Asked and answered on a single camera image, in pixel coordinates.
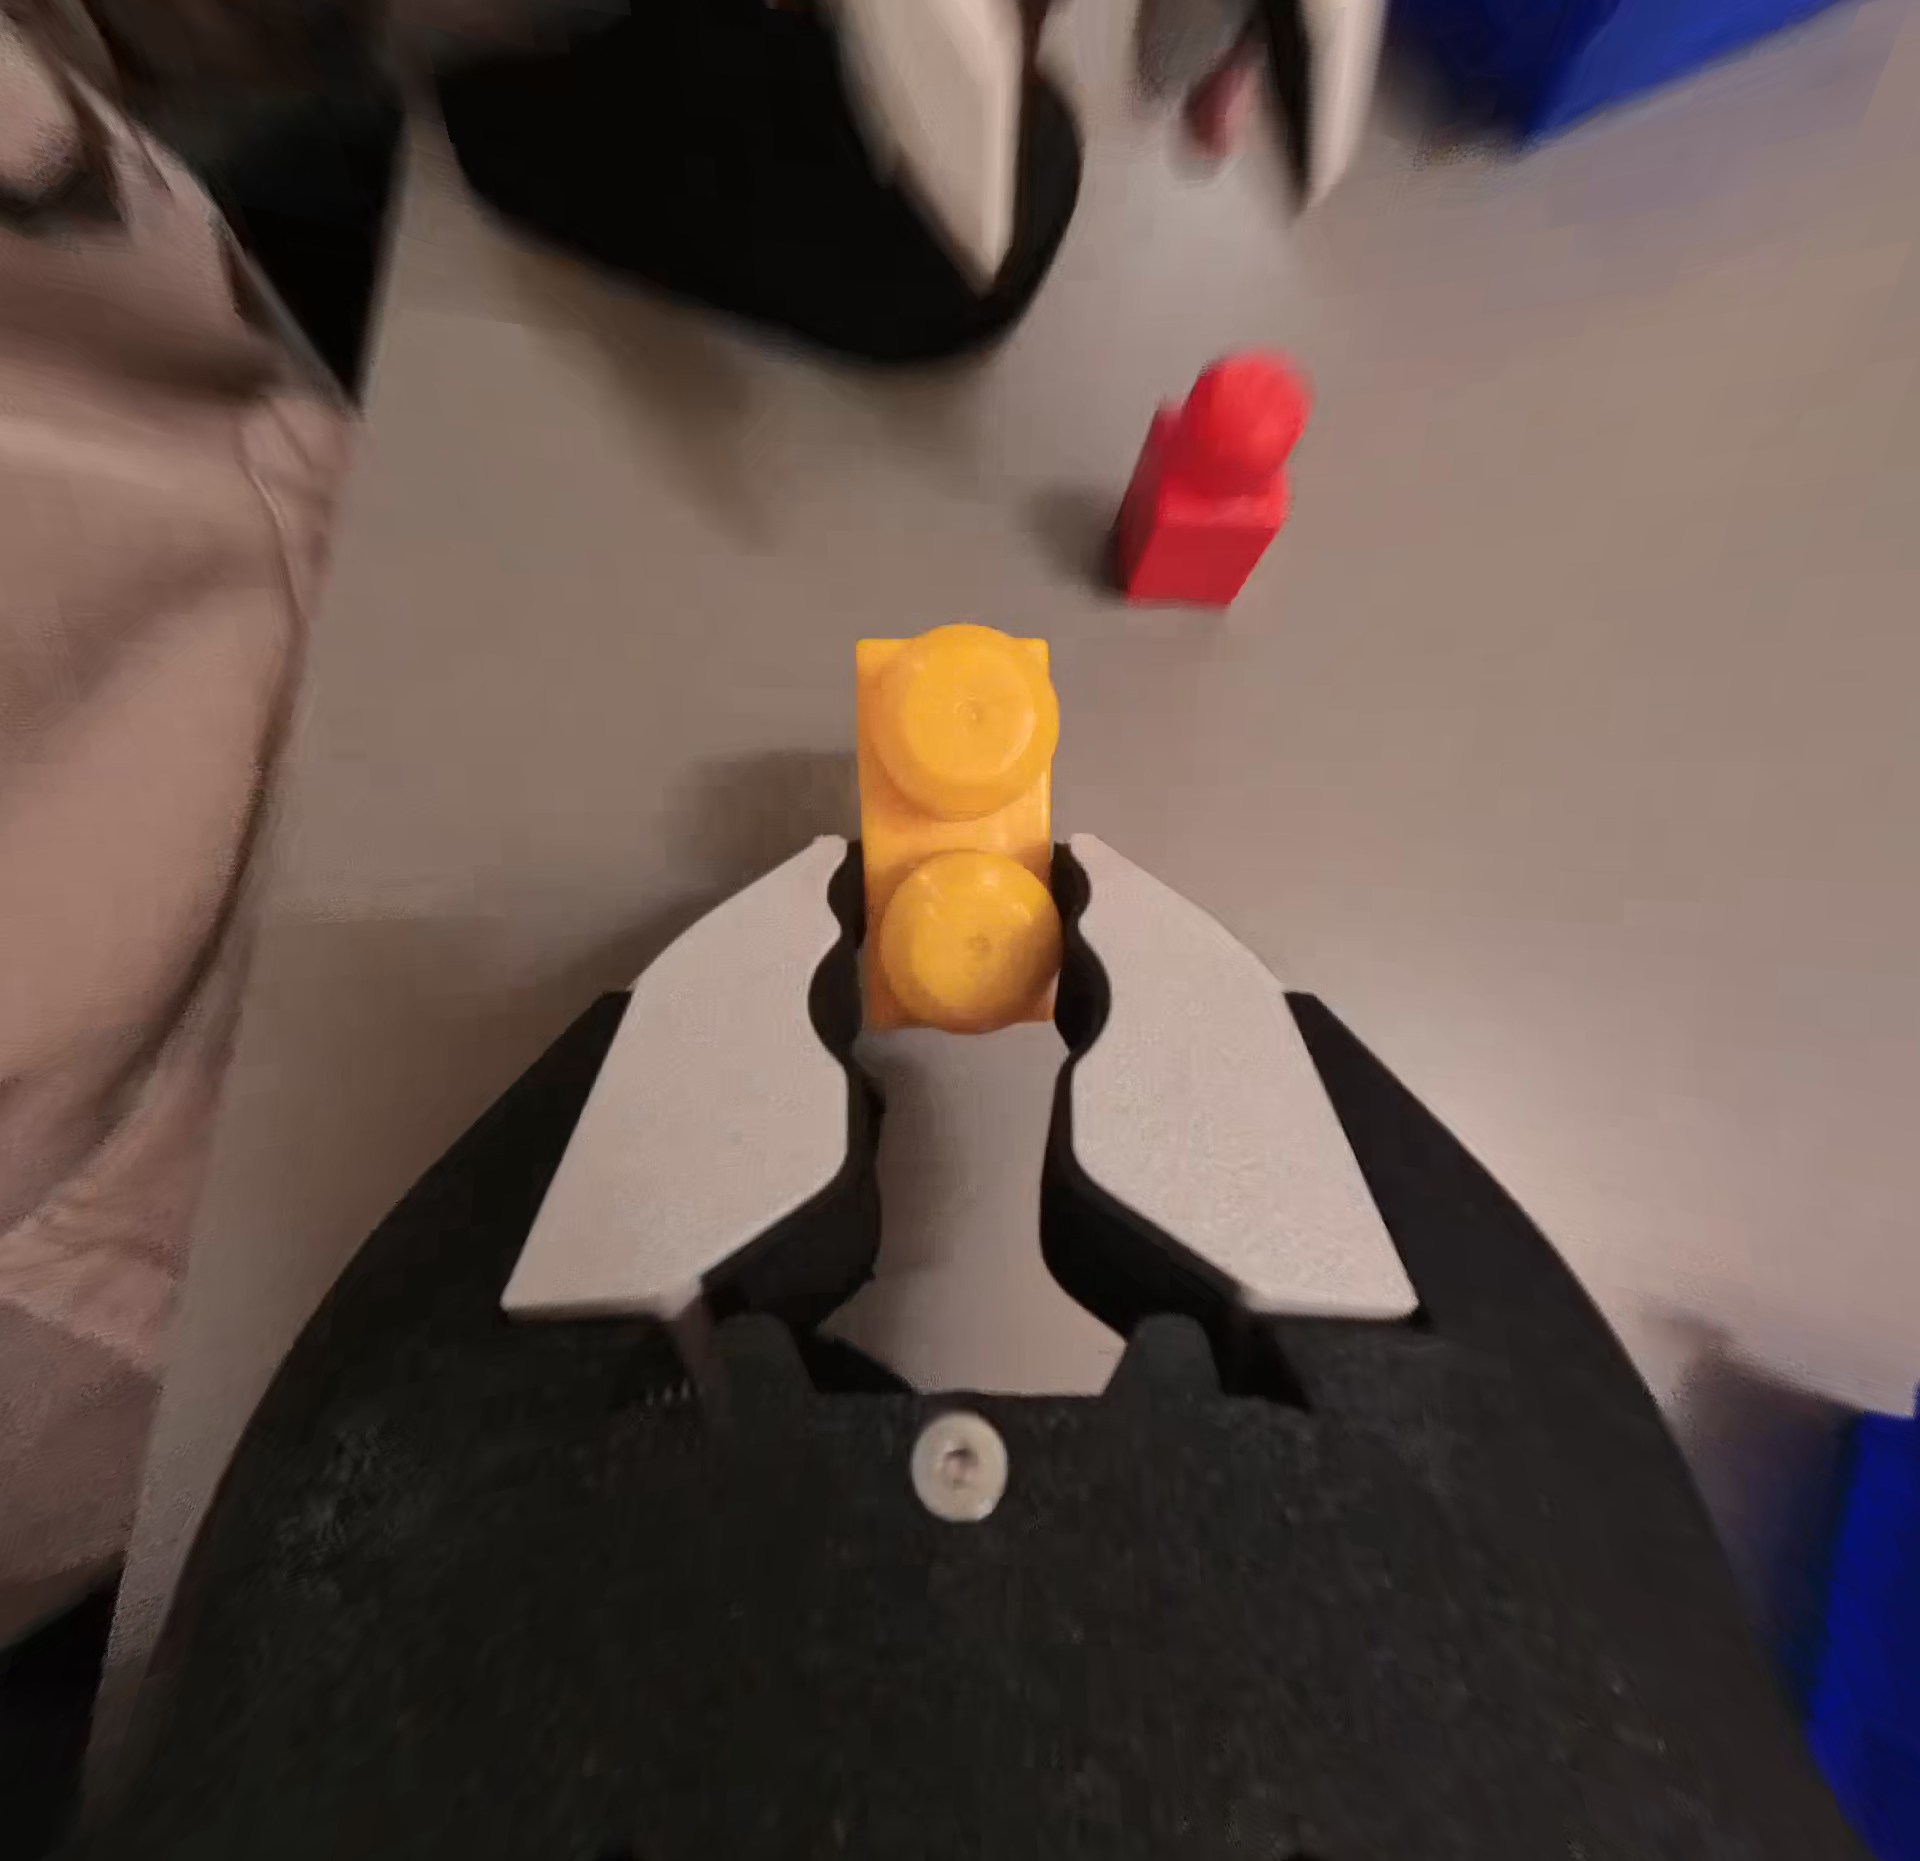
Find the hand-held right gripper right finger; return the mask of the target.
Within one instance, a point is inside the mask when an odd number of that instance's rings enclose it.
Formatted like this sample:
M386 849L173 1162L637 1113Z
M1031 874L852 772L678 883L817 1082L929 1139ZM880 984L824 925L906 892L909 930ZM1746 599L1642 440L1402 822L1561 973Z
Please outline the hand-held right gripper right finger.
M1410 1321L1418 1292L1278 978L1097 837L1055 847L1054 895L1049 1274L1109 1329Z

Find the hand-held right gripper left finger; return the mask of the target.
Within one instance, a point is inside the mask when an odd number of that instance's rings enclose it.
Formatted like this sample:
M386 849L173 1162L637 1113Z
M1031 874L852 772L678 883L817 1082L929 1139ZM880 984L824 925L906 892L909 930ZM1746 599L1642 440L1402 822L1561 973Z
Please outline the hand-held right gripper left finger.
M824 1323L876 1268L880 1102L854 1057L854 841L819 837L637 975L501 1307Z

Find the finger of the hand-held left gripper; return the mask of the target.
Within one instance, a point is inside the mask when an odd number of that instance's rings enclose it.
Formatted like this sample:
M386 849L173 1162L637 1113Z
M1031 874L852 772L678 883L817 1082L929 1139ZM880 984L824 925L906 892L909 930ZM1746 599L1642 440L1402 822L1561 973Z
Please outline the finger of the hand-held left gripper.
M1023 112L1016 0L829 0L876 172L974 290L1011 248Z
M1377 99L1387 0L1275 0L1275 99L1295 197L1346 176Z

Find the blue plastic bin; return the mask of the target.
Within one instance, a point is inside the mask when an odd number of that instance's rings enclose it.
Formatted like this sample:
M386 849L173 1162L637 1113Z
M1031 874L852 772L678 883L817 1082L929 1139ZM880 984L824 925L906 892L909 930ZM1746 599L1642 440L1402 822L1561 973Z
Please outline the blue plastic bin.
M1918 1414L1862 1414L1845 1466L1808 1736L1873 1856L1918 1855Z
M1692 78L1842 0L1389 0L1453 112L1523 145Z

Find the yellow two-stud block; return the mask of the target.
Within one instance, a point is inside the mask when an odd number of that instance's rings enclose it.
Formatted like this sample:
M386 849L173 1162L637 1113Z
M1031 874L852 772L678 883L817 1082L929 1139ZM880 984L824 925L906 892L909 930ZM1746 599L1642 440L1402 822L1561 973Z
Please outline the yellow two-stud block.
M1061 964L1043 640L981 624L854 649L870 1032L1044 1020Z

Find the red one-stud block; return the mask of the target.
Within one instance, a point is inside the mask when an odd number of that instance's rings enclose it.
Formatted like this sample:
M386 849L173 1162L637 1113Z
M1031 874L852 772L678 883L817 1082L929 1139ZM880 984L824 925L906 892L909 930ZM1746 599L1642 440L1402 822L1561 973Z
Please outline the red one-stud block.
M1310 411L1303 371L1271 349L1207 362L1154 409L1117 512L1119 595L1232 607L1285 526Z

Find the black wrist rest pad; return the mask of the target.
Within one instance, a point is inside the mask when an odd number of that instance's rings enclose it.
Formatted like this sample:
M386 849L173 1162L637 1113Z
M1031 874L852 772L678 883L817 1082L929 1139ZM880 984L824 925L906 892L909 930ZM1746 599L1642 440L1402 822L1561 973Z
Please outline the black wrist rest pad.
M937 364L1003 342L1081 192L1075 112L1031 73L1011 253L976 288L871 166L813 0L626 0L569 21L554 46L435 48L432 68L461 172L506 226L867 364Z

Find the person in beige sweatshirt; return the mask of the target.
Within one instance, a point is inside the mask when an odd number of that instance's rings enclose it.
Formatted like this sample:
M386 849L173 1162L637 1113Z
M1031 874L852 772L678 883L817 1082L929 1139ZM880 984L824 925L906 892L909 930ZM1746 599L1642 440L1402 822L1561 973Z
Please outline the person in beige sweatshirt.
M320 4L5 0L7 1649L132 1531L345 485L345 379L191 159L317 98Z

